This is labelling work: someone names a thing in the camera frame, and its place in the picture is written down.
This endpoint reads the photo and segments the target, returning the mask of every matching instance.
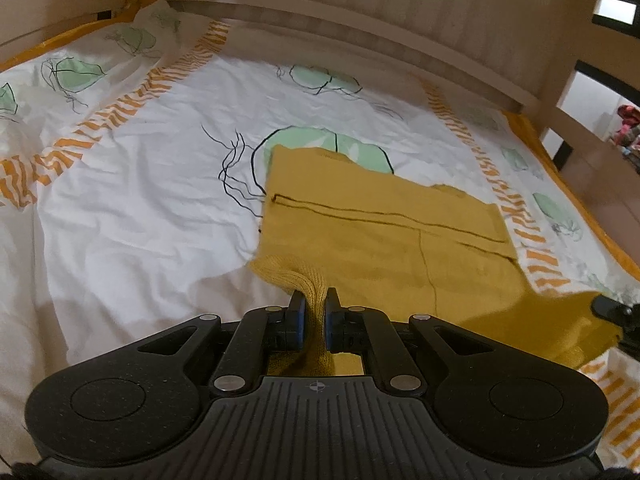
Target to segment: silver screw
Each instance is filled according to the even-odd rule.
[[[234,392],[244,386],[244,379],[237,375],[223,375],[213,381],[213,385],[222,392]]]
[[[396,375],[389,383],[402,392],[417,390],[422,385],[422,381],[412,375]]]

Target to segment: mattress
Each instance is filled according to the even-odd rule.
[[[287,303],[246,266],[274,144],[495,203],[535,290],[640,302],[637,269],[500,110],[377,58],[162,0],[87,30],[0,74],[0,453],[11,462],[36,460],[22,410],[45,375],[198,314],[232,321]],[[606,388],[621,362],[606,354],[587,372],[610,373]],[[609,395],[638,380],[625,370]],[[626,437],[608,441],[611,463],[640,460],[639,403],[633,392],[616,407]]]

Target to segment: yellow fabric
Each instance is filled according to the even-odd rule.
[[[72,28],[71,30],[43,41],[41,44],[38,44],[29,50],[25,50],[17,56],[13,56],[7,61],[0,63],[0,72],[4,72],[11,67],[20,65],[20,63],[35,59],[38,56],[42,56],[42,54],[46,54],[51,50],[65,46],[78,38],[82,38],[82,36],[85,36],[86,34],[99,30],[100,28],[107,27],[108,25],[113,25],[113,23],[132,22],[136,13],[141,8],[151,5],[154,1],[156,0],[126,0],[124,12],[121,12],[115,18],[111,18],[110,20],[100,20],[99,22],[85,23],[84,25],[79,25],[79,27]]]
[[[604,232],[597,220],[587,211],[582,202],[580,202],[580,199],[571,192],[567,184],[562,180],[562,176],[553,164],[553,161],[546,152],[542,142],[540,142],[531,122],[523,115],[512,114],[510,112],[503,112],[503,114],[509,121],[511,131],[513,131],[513,133],[516,134],[538,158],[540,164],[544,166],[546,172],[554,180],[556,185],[562,190],[562,192],[564,192],[565,195],[567,195],[569,200],[571,200],[575,208],[580,212],[584,221],[587,222],[591,231],[593,231],[593,233],[598,237],[609,253],[616,259],[620,266],[629,273],[629,275],[640,281],[640,267],[638,264],[636,264],[635,261],[633,261],[631,257],[626,254],[617,243],[615,243],[615,241],[609,238],[609,235]]]
[[[332,365],[322,347],[328,286],[345,306],[403,322],[431,314],[572,367],[617,341],[618,330],[590,313],[595,293],[537,295],[498,208],[460,190],[364,170],[321,148],[276,146],[266,191],[252,269],[310,298],[313,341],[294,364],[299,375],[361,371],[353,359]]]

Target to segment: triangular cutout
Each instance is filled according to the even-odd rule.
[[[147,354],[174,355],[197,329],[196,326],[186,326],[151,343],[142,345],[138,351]]]
[[[444,326],[437,326],[435,331],[458,355],[484,354],[494,350],[489,345],[482,343],[477,339],[465,336],[459,332],[454,332]]]

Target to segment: orange fabric edge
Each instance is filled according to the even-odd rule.
[[[46,54],[51,50],[55,50],[56,48],[65,46],[66,44],[69,44],[72,41],[81,38],[82,36],[94,32],[95,30],[99,30],[103,27],[108,27],[109,25],[113,25],[114,23],[132,22],[133,18],[135,18],[137,12],[140,9],[151,5],[155,1],[156,0],[125,0],[125,10],[115,18],[111,18],[110,20],[100,20],[99,22],[85,23],[84,25],[79,25],[79,27],[72,28],[71,30],[63,32],[62,34],[54,36],[53,38],[49,38],[48,40],[43,41],[41,44],[25,50],[17,56],[13,56],[5,62],[0,63],[0,72],[4,72],[9,68],[19,65],[20,63],[35,59],[38,56],[42,56],[42,54]]]
[[[631,257],[623,251],[609,235],[604,232],[604,229],[600,227],[597,220],[587,211],[587,208],[582,204],[580,199],[575,196],[567,184],[562,180],[558,168],[555,167],[551,157],[546,152],[542,142],[538,138],[536,131],[529,121],[529,119],[523,115],[513,114],[511,112],[502,112],[509,121],[511,131],[513,131],[518,138],[524,142],[527,147],[538,158],[540,164],[545,168],[547,174],[553,179],[556,185],[562,190],[562,192],[568,196],[569,200],[574,204],[575,208],[580,212],[580,215],[587,222],[587,225],[598,237],[601,243],[607,248],[609,253],[616,259],[620,266],[633,276],[636,280],[640,281],[640,267],[631,259]]]

